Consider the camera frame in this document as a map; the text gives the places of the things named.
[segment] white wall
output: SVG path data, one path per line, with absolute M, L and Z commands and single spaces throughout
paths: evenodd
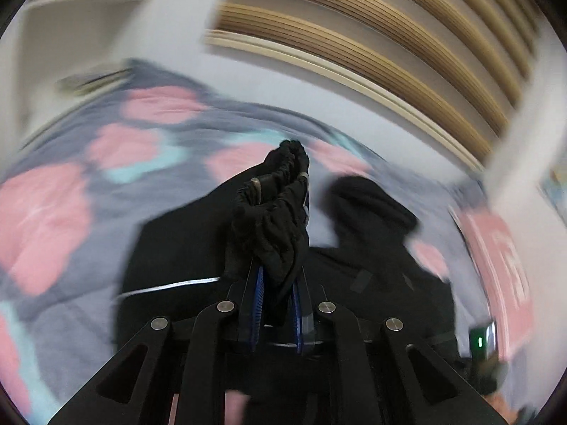
M 150 0 L 124 40 L 123 53 L 192 76 L 236 99 L 309 115 L 428 177 L 454 181 L 464 176 L 464 166 L 441 145 L 346 86 L 282 62 L 206 46 L 202 37 L 214 25 L 219 1 Z
M 567 52 L 548 22 L 538 53 L 531 88 L 487 165 L 485 184 L 528 275 L 535 311 L 528 397 L 542 407 L 567 367 L 567 228 L 538 188 L 565 149 L 567 129 Z
M 0 174 L 13 158 L 22 126 L 18 121 L 19 97 L 16 94 L 21 28 L 21 15 L 16 15 L 0 38 Z

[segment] gray blanket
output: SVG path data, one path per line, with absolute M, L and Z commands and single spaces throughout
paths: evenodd
M 489 312 L 448 208 L 482 202 L 477 183 L 444 186 L 309 117 L 237 102 L 136 61 L 127 84 L 70 114 L 0 188 L 0 381 L 31 425 L 45 425 L 112 356 L 115 297 L 140 226 L 286 138 L 311 159 L 311 245 L 336 242 L 319 207 L 334 178 L 377 182 L 419 218 L 406 246 L 424 273 L 453 284 L 459 347 L 468 351 L 468 327 Z

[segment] black cloth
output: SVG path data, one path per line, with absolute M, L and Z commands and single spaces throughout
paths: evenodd
M 224 299 L 230 284 L 246 276 L 252 254 L 263 261 L 270 289 L 282 300 L 308 251 L 303 208 L 308 167 L 309 158 L 301 144 L 284 141 L 263 163 L 232 177 L 207 196 L 145 224 L 124 274 L 122 294 L 222 278 L 213 284 L 120 299 L 114 327 L 117 347 L 156 316 L 173 321 L 190 318 Z M 253 178 L 257 178 L 261 193 Z
M 327 192 L 325 208 L 339 244 L 311 248 L 304 269 L 312 294 L 346 306 L 359 318 L 399 318 L 423 339 L 436 339 L 432 346 L 443 358 L 456 360 L 451 287 L 424 271 L 404 246 L 417 227 L 415 215 L 358 176 L 338 179 Z

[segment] metal screw head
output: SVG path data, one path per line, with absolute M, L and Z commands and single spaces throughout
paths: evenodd
M 217 310 L 222 313 L 232 312 L 234 310 L 234 303 L 232 303 L 230 300 L 223 300 L 222 302 L 218 303 Z
M 337 306 L 333 302 L 321 302 L 318 308 L 321 313 L 333 313 Z
M 390 329 L 390 331 L 401 331 L 404 327 L 404 323 L 402 323 L 401 320 L 397 318 L 390 318 L 388 321 L 386 321 L 386 327 Z
M 161 331 L 161 329 L 165 329 L 167 327 L 167 320 L 165 318 L 155 318 L 151 322 L 151 328 L 155 331 Z

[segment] white stripe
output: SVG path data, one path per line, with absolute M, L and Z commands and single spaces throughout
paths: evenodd
M 203 278 L 203 279 L 191 279 L 189 281 L 180 281 L 178 283 L 164 284 L 161 286 L 155 286 L 147 289 L 136 289 L 135 291 L 128 291 L 120 294 L 119 299 L 125 299 L 126 297 L 135 296 L 137 294 L 145 294 L 146 292 L 163 291 L 164 289 L 178 288 L 180 286 L 191 286 L 192 284 L 206 284 L 214 283 L 219 281 L 220 277 L 215 278 Z

